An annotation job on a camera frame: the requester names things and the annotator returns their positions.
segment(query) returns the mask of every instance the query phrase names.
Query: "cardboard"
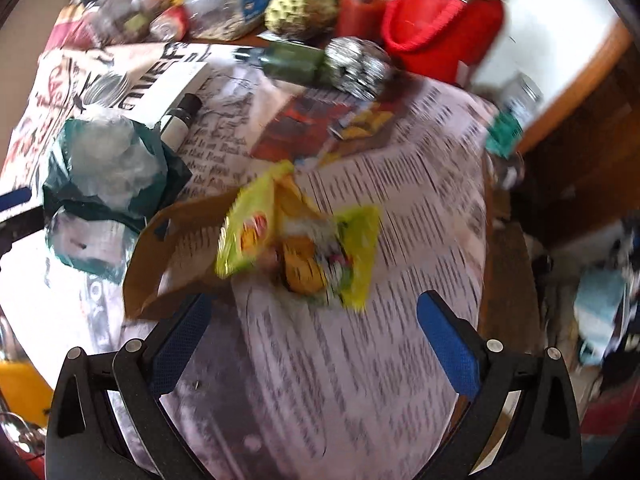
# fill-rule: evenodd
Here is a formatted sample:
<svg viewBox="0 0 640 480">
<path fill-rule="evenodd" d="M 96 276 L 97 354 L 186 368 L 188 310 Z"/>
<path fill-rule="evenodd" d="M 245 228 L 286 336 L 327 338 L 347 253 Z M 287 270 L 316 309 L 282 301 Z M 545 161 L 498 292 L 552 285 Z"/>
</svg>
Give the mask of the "cardboard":
<svg viewBox="0 0 640 480">
<path fill-rule="evenodd" d="M 228 280 L 216 276 L 213 258 L 205 272 L 158 295 L 160 281 L 180 240 L 202 228 L 220 227 L 237 195 L 238 189 L 233 189 L 219 196 L 178 202 L 152 218 L 140 233 L 124 278 L 122 293 L 127 319 L 165 319 L 188 294 L 213 292 L 220 286 L 228 286 Z"/>
</svg>

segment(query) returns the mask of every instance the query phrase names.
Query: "green bottle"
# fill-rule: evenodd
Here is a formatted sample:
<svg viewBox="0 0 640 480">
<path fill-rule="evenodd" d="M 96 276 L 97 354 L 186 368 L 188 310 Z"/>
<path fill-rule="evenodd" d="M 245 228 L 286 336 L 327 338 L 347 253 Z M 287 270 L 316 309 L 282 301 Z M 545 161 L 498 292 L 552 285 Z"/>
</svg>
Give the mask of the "green bottle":
<svg viewBox="0 0 640 480">
<path fill-rule="evenodd" d="M 272 79 L 313 88 L 332 86 L 324 50 L 319 48 L 277 41 L 266 48 L 241 46 L 234 57 L 260 67 Z"/>
</svg>

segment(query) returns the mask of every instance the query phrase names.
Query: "red bag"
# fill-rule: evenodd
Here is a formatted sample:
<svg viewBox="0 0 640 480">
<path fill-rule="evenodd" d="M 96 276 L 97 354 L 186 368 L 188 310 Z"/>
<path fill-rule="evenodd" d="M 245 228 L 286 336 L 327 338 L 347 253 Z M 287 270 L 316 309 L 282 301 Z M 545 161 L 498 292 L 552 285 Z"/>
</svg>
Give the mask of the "red bag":
<svg viewBox="0 0 640 480">
<path fill-rule="evenodd" d="M 501 0 L 393 0 L 382 37 L 409 72 L 465 86 L 503 22 Z"/>
</svg>

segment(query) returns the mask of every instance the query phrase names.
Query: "yellow plastic packet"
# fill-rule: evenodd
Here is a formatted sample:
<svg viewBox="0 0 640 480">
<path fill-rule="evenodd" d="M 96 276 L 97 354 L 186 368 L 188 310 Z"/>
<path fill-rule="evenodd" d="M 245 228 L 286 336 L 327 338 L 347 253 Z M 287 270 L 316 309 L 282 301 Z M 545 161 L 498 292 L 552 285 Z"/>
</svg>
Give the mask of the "yellow plastic packet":
<svg viewBox="0 0 640 480">
<path fill-rule="evenodd" d="M 320 212 L 296 185 L 293 165 L 273 166 L 238 194 L 220 233 L 221 278 L 274 254 L 281 284 L 314 303 L 335 300 L 363 310 L 376 255 L 380 215 L 356 206 L 334 217 Z"/>
</svg>

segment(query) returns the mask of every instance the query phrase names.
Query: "aluminum foil ball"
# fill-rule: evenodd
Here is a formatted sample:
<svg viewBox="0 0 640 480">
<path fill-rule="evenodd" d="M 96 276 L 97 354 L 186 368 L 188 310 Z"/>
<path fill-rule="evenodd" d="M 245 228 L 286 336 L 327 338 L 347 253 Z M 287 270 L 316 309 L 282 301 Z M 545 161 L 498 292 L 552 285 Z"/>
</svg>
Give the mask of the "aluminum foil ball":
<svg viewBox="0 0 640 480">
<path fill-rule="evenodd" d="M 359 99 L 377 98 L 396 71 L 389 55 L 372 41 L 335 38 L 324 52 L 331 83 Z"/>
</svg>

